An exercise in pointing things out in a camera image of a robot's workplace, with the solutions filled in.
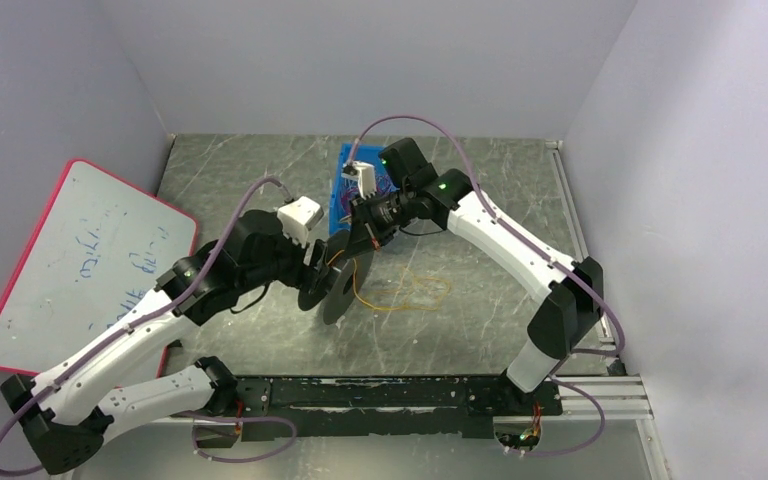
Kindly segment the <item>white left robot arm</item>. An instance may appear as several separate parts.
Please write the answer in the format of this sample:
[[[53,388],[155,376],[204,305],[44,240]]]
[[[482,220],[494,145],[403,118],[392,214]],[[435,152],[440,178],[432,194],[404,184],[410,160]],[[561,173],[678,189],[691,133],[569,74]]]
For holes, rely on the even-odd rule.
[[[122,380],[248,292],[279,282],[310,293],[325,248],[309,236],[322,216],[308,198],[243,213],[219,239],[176,261],[123,318],[70,358],[35,376],[7,379],[2,395],[39,469],[71,471],[114,438],[162,417],[237,407],[237,379],[214,356],[136,385]]]

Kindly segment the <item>blue plastic bin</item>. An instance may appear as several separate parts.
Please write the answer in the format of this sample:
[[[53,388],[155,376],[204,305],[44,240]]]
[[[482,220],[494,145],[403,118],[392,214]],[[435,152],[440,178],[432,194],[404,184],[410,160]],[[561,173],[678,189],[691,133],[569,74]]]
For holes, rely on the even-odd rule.
[[[336,161],[336,179],[333,182],[328,204],[328,233],[335,234],[338,230],[349,228],[344,218],[350,213],[350,201],[357,195],[357,187],[353,181],[342,177],[344,163],[348,159],[351,144],[344,143]],[[378,193],[389,193],[396,188],[387,173],[385,166],[378,158],[383,146],[361,145],[356,152],[356,161],[371,164],[375,168]]]

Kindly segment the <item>black cable spool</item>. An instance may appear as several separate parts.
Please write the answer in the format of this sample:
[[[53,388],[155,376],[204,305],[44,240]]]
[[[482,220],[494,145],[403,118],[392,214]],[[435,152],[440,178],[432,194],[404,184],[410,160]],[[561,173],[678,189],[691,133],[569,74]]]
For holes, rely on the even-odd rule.
[[[336,323],[355,301],[371,270],[374,252],[348,257],[348,230],[338,230],[327,240],[317,240],[303,270],[297,305],[302,311],[317,308],[326,325]]]

